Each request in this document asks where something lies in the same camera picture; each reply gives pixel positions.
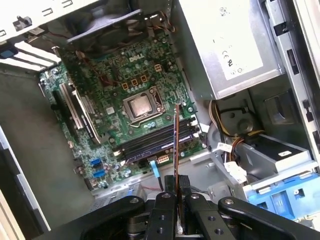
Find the cpu socket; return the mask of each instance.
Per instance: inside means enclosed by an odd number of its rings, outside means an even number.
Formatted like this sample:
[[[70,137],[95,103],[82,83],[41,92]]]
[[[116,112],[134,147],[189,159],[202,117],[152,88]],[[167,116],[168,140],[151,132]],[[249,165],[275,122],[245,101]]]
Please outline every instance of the cpu socket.
[[[132,124],[165,112],[161,97],[155,86],[124,99],[123,105]]]

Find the green circuit board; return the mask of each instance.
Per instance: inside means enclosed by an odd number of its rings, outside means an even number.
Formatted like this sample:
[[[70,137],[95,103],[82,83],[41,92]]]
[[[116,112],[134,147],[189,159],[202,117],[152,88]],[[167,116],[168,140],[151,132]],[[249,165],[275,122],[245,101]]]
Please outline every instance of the green circuit board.
[[[175,104],[183,103],[181,118],[194,114],[190,111],[193,103],[182,73],[164,33],[87,63],[79,60],[75,53],[63,49],[59,50],[59,55],[89,110],[97,133],[104,136],[108,132],[116,144],[172,124]],[[158,117],[132,123],[128,110],[124,108],[124,100],[151,87],[159,93],[163,111],[156,112],[154,116]],[[144,99],[138,99],[136,105],[144,104],[149,110],[150,105]],[[143,113],[144,109],[137,108],[136,112]]]
[[[75,86],[97,133],[107,136],[106,141],[97,144],[84,128],[72,133],[61,111],[55,110],[74,159],[81,163],[75,172],[84,177],[90,190],[150,172],[147,160],[120,164],[112,148],[172,125],[176,104],[181,105],[181,120],[195,114],[168,37],[161,33],[100,59],[82,60],[64,49],[59,49],[58,53],[63,63],[40,74],[45,96],[54,106],[57,101],[53,92],[61,94],[62,84]],[[183,157],[201,150],[203,145],[199,138],[179,146]],[[173,161],[173,150],[167,149],[155,156],[168,157],[164,163],[159,162],[160,166],[165,165]],[[97,171],[91,163],[94,159],[101,160],[103,176],[94,177]]]

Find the power supply label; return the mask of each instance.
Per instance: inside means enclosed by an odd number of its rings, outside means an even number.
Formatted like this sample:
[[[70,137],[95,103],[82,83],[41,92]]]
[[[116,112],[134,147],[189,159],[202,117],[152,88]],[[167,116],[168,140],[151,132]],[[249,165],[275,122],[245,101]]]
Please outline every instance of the power supply label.
[[[226,80],[261,68],[263,62],[249,21],[250,0],[215,0],[212,4],[212,43]]]

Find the screw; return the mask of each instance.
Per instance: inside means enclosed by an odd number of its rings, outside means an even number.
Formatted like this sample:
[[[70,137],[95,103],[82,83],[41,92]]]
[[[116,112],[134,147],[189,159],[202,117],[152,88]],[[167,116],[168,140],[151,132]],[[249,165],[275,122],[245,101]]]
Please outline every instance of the screw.
[[[171,195],[169,193],[165,193],[161,197],[163,197],[164,199],[168,199],[171,198]]]
[[[210,162],[208,165],[206,165],[206,168],[208,169],[208,168],[211,168],[211,167],[213,167],[215,164],[213,163],[213,162]]]
[[[224,200],[224,202],[226,203],[226,204],[228,204],[228,205],[231,205],[231,204],[234,204],[235,202],[233,201],[233,200],[231,200],[231,199],[226,199],[226,200]]]
[[[138,203],[138,202],[139,202],[139,199],[136,198],[136,197],[135,197],[135,198],[132,198],[131,201],[130,201],[131,204],[136,204],[136,203]]]
[[[199,197],[199,194],[191,194],[191,198],[192,199],[198,199],[200,197]]]

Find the motherboard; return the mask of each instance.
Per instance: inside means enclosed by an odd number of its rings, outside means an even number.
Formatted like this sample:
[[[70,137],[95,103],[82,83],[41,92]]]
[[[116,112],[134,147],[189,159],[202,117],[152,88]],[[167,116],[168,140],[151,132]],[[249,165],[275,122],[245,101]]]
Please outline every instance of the motherboard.
[[[155,37],[89,59],[57,49],[62,63],[40,74],[40,86],[74,155],[74,172],[90,190],[173,161],[179,105],[179,155],[205,147],[181,70],[169,43]]]

